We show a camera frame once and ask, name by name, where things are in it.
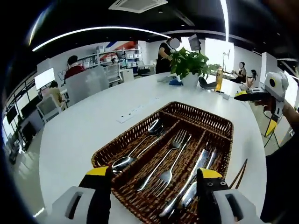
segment white flower pot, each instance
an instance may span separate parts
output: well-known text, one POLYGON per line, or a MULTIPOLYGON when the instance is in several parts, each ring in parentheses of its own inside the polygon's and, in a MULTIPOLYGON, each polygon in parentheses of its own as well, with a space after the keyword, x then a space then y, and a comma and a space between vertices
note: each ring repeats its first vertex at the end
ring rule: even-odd
POLYGON ((182 79, 182 83, 184 87, 196 88, 198 83, 198 74, 196 73, 193 75, 192 73, 189 73, 185 78, 182 79))

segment blue cloth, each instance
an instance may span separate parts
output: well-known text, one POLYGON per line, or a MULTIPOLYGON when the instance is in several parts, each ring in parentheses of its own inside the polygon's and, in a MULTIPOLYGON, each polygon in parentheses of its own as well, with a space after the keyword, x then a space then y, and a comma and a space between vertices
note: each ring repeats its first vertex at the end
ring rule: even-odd
POLYGON ((183 85, 183 83, 179 82, 177 79, 173 79, 169 82, 169 85, 183 85))

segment air conditioner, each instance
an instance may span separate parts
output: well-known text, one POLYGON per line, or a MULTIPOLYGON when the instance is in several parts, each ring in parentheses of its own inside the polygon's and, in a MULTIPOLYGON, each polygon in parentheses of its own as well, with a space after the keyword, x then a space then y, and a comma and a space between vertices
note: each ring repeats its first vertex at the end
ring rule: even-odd
POLYGON ((109 9, 122 10, 132 13, 143 13, 154 7, 167 3, 167 0, 117 0, 109 7, 109 9))

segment fork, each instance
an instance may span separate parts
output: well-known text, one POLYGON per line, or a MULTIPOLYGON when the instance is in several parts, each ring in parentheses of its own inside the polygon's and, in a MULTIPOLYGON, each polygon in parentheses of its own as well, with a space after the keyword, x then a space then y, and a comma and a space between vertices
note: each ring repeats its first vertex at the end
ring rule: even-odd
POLYGON ((166 157, 168 156, 168 154, 172 151, 172 150, 176 150, 179 149, 185 139, 187 131, 184 131, 183 129, 179 130, 179 132, 177 133, 177 135, 175 136, 175 138, 172 141, 172 147, 170 150, 168 150, 168 152, 166 153, 166 155, 163 157, 163 159, 158 163, 158 165, 153 169, 153 171, 144 179, 144 181, 142 182, 142 184, 140 185, 140 187, 138 187, 138 189, 136 189, 137 191, 141 191, 145 188, 145 186, 148 184, 148 182, 150 181, 150 178, 153 176, 154 172, 158 169, 158 167, 161 165, 161 163, 166 159, 166 157))
POLYGON ((150 191, 150 194, 155 195, 157 192, 159 192, 159 190, 161 188, 163 188, 160 193, 157 195, 157 197, 167 188, 167 186, 169 185, 169 183, 171 182, 172 179, 172 169, 174 168, 174 165, 176 164, 176 162, 178 161, 180 155, 182 154, 184 148, 186 147, 188 141, 191 138, 191 134, 189 135, 189 138, 187 139, 187 141, 185 142, 184 146, 182 147, 181 151, 179 152, 176 160, 173 162, 171 168, 167 171, 164 171, 160 176, 159 176, 159 181, 157 181, 154 186, 151 188, 152 190, 150 191))

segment spoon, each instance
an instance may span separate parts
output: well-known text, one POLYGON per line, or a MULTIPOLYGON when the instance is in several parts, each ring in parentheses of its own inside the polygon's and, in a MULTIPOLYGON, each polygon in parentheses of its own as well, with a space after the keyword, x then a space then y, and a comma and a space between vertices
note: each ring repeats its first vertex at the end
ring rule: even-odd
POLYGON ((149 137, 156 136, 162 133, 163 131, 163 124, 160 119, 154 120, 148 128, 149 136, 144 138, 127 156, 124 156, 117 161, 115 161, 112 164, 112 170, 114 174, 120 173, 125 167, 127 167, 129 164, 131 164, 133 161, 135 161, 143 152, 145 152, 149 147, 151 147, 156 141, 158 141, 160 138, 157 138, 155 141, 153 141, 149 146, 147 146, 142 152, 139 153, 139 155, 136 156, 136 158, 130 157, 132 153, 149 137))

